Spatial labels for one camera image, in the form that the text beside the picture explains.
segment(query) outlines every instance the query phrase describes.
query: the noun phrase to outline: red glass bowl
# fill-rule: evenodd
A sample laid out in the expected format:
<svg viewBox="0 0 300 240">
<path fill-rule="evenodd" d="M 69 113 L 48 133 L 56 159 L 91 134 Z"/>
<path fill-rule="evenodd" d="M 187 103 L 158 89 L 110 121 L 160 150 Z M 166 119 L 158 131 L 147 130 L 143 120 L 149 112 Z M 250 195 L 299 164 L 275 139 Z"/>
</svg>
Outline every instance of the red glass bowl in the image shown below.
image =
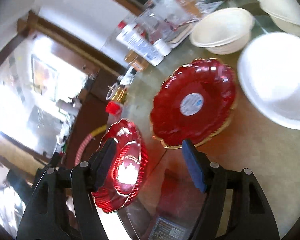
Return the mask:
<svg viewBox="0 0 300 240">
<path fill-rule="evenodd" d="M 100 147 L 109 138 L 117 142 L 117 152 L 105 183 L 93 192 L 95 203 L 105 213 L 128 206 L 137 196 L 146 177 L 148 155 L 133 122 L 121 119 L 103 136 Z"/>
<path fill-rule="evenodd" d="M 195 59 L 179 67 L 154 97 L 150 122 L 165 148 L 181 148 L 184 139 L 197 147 L 231 121 L 236 99 L 235 72 L 217 59 Z"/>
</svg>

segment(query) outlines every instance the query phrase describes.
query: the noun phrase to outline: table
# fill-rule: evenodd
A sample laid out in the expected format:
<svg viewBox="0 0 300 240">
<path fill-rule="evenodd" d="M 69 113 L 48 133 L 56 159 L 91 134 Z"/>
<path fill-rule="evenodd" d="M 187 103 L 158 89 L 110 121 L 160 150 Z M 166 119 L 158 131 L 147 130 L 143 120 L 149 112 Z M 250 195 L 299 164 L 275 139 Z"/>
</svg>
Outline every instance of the table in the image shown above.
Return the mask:
<svg viewBox="0 0 300 240">
<path fill-rule="evenodd" d="M 233 0 L 220 6 L 225 7 L 245 8 L 255 16 L 252 38 L 281 31 L 259 8 L 256 0 Z M 191 230 L 205 198 L 195 192 L 181 150 L 166 150 L 152 138 L 149 114 L 161 83 L 180 65 L 198 57 L 219 58 L 236 70 L 240 53 L 214 55 L 193 46 L 187 38 L 162 63 L 136 74 L 128 90 L 122 117 L 135 122 L 141 131 L 149 153 L 149 173 L 137 201 L 125 209 L 126 215 L 119 213 L 125 228 L 128 231 L 131 227 L 133 229 L 131 238 L 147 239 L 158 216 L 168 216 L 169 220 L 175 220 Z M 198 150 L 225 169 L 241 171 L 245 167 L 250 168 L 270 203 L 280 237 L 286 235 L 300 216 L 300 130 L 288 129 L 267 119 L 252 106 L 239 88 L 238 106 L 232 123 Z M 182 203 L 175 206 L 169 203 L 167 196 L 163 195 L 162 184 L 170 185 L 172 192 L 181 195 L 174 196 L 171 202 Z M 218 236 L 226 231 L 230 205 L 231 191 L 227 192 Z"/>
</svg>

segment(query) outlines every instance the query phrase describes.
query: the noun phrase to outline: white bowl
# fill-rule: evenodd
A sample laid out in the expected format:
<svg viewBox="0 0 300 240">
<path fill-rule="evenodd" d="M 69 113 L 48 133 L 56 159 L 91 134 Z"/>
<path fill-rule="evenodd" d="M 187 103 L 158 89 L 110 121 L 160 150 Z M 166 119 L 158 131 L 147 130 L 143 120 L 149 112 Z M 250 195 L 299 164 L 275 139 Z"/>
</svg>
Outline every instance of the white bowl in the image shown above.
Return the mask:
<svg viewBox="0 0 300 240">
<path fill-rule="evenodd" d="M 238 77 L 263 115 L 300 130 L 300 38 L 277 32 L 254 39 L 239 58 Z"/>
<path fill-rule="evenodd" d="M 236 41 L 232 41 L 228 44 L 221 45 L 221 46 L 207 47 L 206 49 L 218 55 L 231 54 L 242 49 L 250 39 L 251 39 L 251 32 L 248 32 L 246 35 L 242 36 Z"/>
<path fill-rule="evenodd" d="M 300 5 L 297 0 L 258 0 L 260 7 L 270 15 L 283 31 L 300 37 Z"/>
<path fill-rule="evenodd" d="M 242 8 L 218 10 L 198 22 L 190 34 L 195 46 L 211 48 L 228 44 L 246 35 L 253 28 L 254 17 Z"/>
</svg>

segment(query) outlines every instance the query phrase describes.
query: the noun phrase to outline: metal pin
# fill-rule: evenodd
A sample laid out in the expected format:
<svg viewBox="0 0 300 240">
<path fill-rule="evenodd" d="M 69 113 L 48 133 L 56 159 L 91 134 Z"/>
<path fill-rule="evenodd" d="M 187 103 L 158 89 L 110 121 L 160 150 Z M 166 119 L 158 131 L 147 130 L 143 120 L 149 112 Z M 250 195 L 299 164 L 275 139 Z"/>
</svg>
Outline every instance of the metal pin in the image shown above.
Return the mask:
<svg viewBox="0 0 300 240">
<path fill-rule="evenodd" d="M 47 169 L 47 173 L 48 173 L 48 174 L 54 173 L 54 168 L 52 168 L 52 167 L 48 168 L 48 169 Z"/>
<path fill-rule="evenodd" d="M 219 164 L 218 163 L 215 163 L 215 162 L 212 162 L 212 163 L 210 163 L 210 166 L 212 167 L 212 168 L 218 168 L 219 167 Z"/>
<path fill-rule="evenodd" d="M 88 162 L 82 162 L 82 163 L 80 163 L 80 167 L 81 167 L 81 168 L 85 168 L 85 167 L 87 167 L 88 165 L 89 165 Z"/>
<path fill-rule="evenodd" d="M 248 169 L 248 168 L 245 168 L 243 171 L 247 175 L 251 175 L 252 174 L 252 171 L 250 169 Z"/>
</svg>

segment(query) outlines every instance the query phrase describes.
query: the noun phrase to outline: qr code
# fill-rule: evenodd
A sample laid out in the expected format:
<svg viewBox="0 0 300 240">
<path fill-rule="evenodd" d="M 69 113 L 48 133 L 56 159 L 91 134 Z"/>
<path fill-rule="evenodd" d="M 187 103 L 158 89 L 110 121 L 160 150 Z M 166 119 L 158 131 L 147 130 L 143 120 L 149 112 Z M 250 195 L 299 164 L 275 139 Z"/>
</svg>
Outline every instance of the qr code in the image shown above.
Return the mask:
<svg viewBox="0 0 300 240">
<path fill-rule="evenodd" d="M 176 229 L 176 228 L 172 228 L 169 235 L 173 236 L 174 238 L 178 239 L 180 236 L 181 231 Z"/>
</svg>

